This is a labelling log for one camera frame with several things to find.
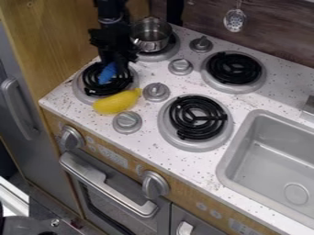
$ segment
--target cabinet door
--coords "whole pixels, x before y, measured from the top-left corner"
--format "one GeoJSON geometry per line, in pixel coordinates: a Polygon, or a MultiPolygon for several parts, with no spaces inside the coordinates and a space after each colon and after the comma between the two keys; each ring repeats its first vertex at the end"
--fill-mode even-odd
{"type": "Polygon", "coordinates": [[[174,204],[171,218],[171,235],[226,235],[174,204]]]}
{"type": "Polygon", "coordinates": [[[64,205],[78,211],[49,135],[0,23],[0,136],[22,174],[64,205]]]}

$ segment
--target oven door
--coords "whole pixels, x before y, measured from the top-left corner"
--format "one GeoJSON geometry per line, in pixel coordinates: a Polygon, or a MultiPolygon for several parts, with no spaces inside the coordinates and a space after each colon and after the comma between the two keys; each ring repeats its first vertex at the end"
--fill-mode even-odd
{"type": "Polygon", "coordinates": [[[170,206],[148,200],[141,185],[87,153],[65,152],[60,159],[71,174],[86,218],[108,234],[167,235],[170,206]]]}

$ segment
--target hanging utensil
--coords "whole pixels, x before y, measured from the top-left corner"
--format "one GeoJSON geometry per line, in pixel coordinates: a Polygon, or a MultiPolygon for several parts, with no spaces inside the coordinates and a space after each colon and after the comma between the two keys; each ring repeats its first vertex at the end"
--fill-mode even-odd
{"type": "Polygon", "coordinates": [[[245,24],[246,16],[241,10],[242,0],[237,0],[236,9],[227,12],[223,19],[223,23],[227,30],[233,33],[240,32],[245,24]]]}

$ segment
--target small pot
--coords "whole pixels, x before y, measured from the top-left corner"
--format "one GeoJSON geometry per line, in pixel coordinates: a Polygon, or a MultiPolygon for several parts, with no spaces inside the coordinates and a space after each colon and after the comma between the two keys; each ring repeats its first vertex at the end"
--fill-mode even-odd
{"type": "Polygon", "coordinates": [[[156,52],[168,45],[172,27],[165,21],[146,17],[131,26],[131,39],[143,52],[156,52]]]}

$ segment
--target sink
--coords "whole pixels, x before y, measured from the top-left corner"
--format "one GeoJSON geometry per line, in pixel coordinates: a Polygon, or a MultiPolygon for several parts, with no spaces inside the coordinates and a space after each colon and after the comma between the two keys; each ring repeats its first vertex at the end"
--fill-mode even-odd
{"type": "Polygon", "coordinates": [[[216,173],[226,187],[314,229],[314,129],[255,110],[216,173]]]}

